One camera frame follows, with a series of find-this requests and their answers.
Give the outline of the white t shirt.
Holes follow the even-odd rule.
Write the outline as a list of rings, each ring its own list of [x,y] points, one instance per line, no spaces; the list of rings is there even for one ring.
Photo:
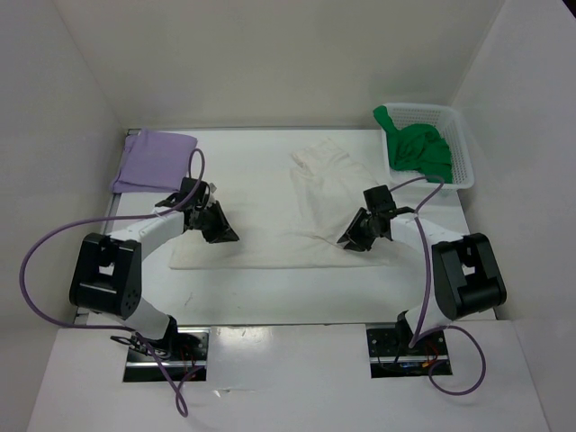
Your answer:
[[[372,173],[325,139],[292,153],[288,168],[262,160],[256,166],[216,167],[208,179],[235,242],[208,244],[197,231],[173,240],[173,270],[280,269],[396,265],[401,248],[378,240],[355,252],[338,244],[363,192],[377,184]]]

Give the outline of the purple t shirt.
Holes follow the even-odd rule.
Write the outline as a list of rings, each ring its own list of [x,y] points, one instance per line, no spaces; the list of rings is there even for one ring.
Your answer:
[[[197,138],[142,129],[125,138],[114,194],[175,192],[190,166]]]

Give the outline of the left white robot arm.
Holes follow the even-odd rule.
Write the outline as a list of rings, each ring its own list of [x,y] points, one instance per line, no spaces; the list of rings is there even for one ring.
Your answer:
[[[143,352],[148,346],[159,359],[170,359],[196,345],[196,338],[178,331],[174,317],[143,298],[142,263],[188,230],[200,231],[209,244],[238,241],[215,192],[214,184],[185,178],[180,190],[157,202],[146,217],[109,235],[86,235],[69,290],[70,302],[129,328],[132,348]]]

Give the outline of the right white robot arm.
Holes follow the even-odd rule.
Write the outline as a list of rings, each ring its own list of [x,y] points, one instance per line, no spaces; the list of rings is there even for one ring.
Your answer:
[[[507,289],[487,236],[452,231],[422,218],[419,208],[399,207],[386,185],[364,191],[364,200],[366,206],[337,241],[340,246],[367,252],[377,239],[388,239],[424,257],[422,303],[402,312],[395,325],[395,344],[402,355],[418,352],[434,329],[506,301]]]

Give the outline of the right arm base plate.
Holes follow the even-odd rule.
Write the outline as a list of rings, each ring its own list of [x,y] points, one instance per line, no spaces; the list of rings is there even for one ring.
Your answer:
[[[413,348],[408,348],[410,337],[404,341],[393,323],[367,325],[365,334],[373,378],[453,374],[442,331],[423,337]]]

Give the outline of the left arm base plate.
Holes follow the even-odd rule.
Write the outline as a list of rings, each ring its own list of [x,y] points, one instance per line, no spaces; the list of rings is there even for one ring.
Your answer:
[[[172,354],[157,350],[156,355],[175,383],[184,378],[188,382],[205,382],[211,331],[208,328],[180,328],[179,332],[184,343]],[[154,357],[135,337],[130,342],[125,340],[122,343],[129,347],[122,377],[124,383],[159,383],[166,380]]]

